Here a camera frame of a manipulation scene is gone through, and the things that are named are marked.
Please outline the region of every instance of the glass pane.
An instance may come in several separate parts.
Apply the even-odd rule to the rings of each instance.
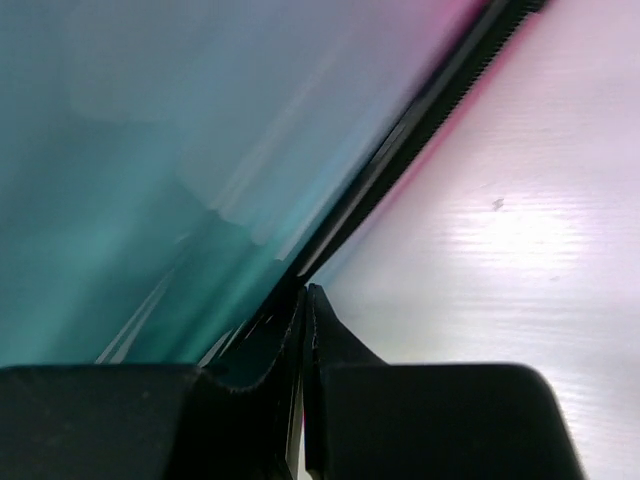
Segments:
[[[0,365],[198,361],[474,3],[0,2]]]

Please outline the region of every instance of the white corrugated surface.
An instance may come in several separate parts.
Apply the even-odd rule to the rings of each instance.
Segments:
[[[538,368],[589,476],[640,478],[640,2],[553,2],[317,280],[389,361]]]

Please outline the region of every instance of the black plastic part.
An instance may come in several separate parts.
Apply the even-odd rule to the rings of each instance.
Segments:
[[[306,461],[315,479],[584,478],[553,392],[530,368],[386,365],[317,286],[306,321]]]
[[[211,368],[0,370],[0,478],[290,478],[305,298]]]
[[[249,332],[271,314],[282,298],[305,285],[373,211],[518,27],[546,0],[488,0],[460,35],[408,108],[372,151],[369,161],[338,199],[296,256],[257,313]],[[244,337],[239,335],[234,344]]]

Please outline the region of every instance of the teal surface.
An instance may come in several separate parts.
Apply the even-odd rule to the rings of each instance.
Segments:
[[[0,0],[0,365],[197,362],[469,3]]]

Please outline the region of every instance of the black edge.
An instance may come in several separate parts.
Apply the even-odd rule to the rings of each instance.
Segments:
[[[371,159],[296,256],[280,281],[229,347],[242,342],[269,318],[344,243],[409,167],[509,38],[547,0],[490,0],[426,80]]]

